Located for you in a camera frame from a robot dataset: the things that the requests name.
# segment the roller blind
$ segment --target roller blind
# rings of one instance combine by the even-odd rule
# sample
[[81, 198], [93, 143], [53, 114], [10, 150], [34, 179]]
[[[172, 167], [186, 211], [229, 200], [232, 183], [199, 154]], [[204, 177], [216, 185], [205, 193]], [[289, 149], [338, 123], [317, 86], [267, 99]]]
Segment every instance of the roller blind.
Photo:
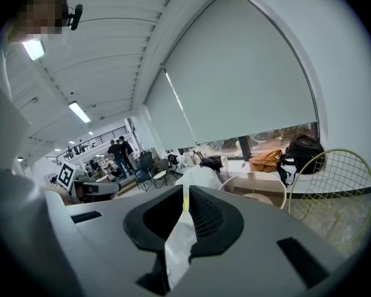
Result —
[[216, 0], [165, 63], [198, 143], [316, 121], [303, 71], [246, 0]]
[[147, 98], [146, 107], [164, 149], [195, 145], [189, 126], [163, 70]]

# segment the railing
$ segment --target railing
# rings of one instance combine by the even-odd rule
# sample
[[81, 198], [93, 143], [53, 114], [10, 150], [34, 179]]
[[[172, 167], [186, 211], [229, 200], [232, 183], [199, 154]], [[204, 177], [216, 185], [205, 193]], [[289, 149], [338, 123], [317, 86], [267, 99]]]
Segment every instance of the railing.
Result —
[[58, 158], [56, 156], [45, 156], [49, 161], [53, 161], [54, 163], [58, 162]]
[[127, 133], [128, 132], [126, 130], [126, 127], [122, 126], [100, 136], [96, 136], [88, 141], [81, 142], [80, 144], [73, 146], [70, 151], [67, 150], [64, 153], [58, 155], [56, 157], [56, 163], [58, 165], [61, 165], [63, 161], [68, 161], [76, 155], [83, 154], [86, 151], [89, 151], [99, 145], [109, 142], [110, 140], [118, 140], [120, 136], [124, 136]]

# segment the round white table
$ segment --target round white table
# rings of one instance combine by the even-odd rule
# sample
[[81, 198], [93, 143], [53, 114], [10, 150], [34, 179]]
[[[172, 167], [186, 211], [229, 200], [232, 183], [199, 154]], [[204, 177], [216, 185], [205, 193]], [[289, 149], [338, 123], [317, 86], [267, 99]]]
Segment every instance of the round white table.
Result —
[[155, 175], [155, 176], [153, 177], [153, 179], [160, 179], [160, 178], [162, 178], [163, 176], [165, 176], [165, 174], [166, 174], [166, 170], [160, 171], [157, 175]]
[[241, 173], [229, 178], [220, 191], [230, 192], [283, 209], [286, 187], [276, 176], [261, 171]]

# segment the black headphones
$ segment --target black headphones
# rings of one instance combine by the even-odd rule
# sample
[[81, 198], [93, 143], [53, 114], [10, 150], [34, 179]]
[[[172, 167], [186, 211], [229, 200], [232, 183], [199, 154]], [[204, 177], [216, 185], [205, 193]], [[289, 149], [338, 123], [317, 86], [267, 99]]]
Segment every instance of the black headphones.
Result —
[[76, 5], [75, 9], [70, 9], [72, 10], [72, 12], [69, 14], [66, 27], [70, 27], [70, 29], [74, 31], [79, 26], [80, 18], [82, 15], [82, 4]]

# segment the white wall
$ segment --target white wall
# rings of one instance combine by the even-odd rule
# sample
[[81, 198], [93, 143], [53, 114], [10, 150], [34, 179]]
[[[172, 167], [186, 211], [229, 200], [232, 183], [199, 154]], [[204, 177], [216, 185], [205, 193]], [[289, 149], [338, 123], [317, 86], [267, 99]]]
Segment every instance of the white wall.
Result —
[[139, 109], [134, 111], [134, 115], [131, 117], [131, 120], [136, 128], [137, 133], [139, 134], [140, 140], [142, 140], [144, 149], [148, 150], [154, 147], [159, 156], [164, 154], [165, 149], [162, 147], [160, 138], [158, 137], [158, 134], [151, 123], [151, 118], [147, 107], [145, 105], [141, 105]]
[[45, 175], [52, 173], [59, 174], [61, 170], [57, 164], [54, 164], [46, 157], [42, 157], [36, 161], [29, 169], [30, 171], [28, 169], [25, 170], [25, 174], [33, 179], [38, 186], [49, 186], [49, 181], [45, 178]]
[[311, 79], [321, 142], [371, 167], [371, 38], [343, 0], [251, 0], [289, 38]]

